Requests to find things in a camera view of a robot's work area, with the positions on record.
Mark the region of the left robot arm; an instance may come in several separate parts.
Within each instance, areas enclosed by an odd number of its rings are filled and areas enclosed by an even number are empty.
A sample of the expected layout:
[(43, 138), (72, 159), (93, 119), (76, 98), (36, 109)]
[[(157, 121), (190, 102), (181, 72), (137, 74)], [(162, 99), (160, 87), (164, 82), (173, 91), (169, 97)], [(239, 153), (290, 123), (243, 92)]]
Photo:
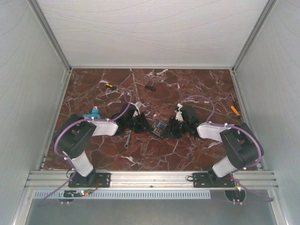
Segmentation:
[(74, 170), (80, 175), (80, 182), (90, 187), (96, 182), (93, 165), (86, 155), (86, 148), (94, 136), (118, 136), (126, 129), (135, 133), (148, 133), (154, 129), (148, 123), (145, 114), (140, 112), (138, 103), (125, 104), (120, 113), (104, 119), (94, 108), (91, 114), (81, 116), (72, 114), (55, 133), (54, 150), (60, 150)]

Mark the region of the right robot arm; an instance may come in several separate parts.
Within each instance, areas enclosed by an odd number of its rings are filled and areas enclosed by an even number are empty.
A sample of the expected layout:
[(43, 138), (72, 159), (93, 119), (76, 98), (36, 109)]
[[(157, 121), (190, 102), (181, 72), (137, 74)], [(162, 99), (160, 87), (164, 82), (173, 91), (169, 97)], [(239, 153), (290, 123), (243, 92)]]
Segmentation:
[(179, 105), (176, 116), (169, 119), (161, 136), (179, 139), (185, 133), (223, 144), (226, 156), (214, 164), (207, 175), (208, 183), (215, 187), (224, 181), (224, 176), (254, 166), (264, 155), (261, 144), (246, 123), (228, 125), (202, 121), (193, 107)]

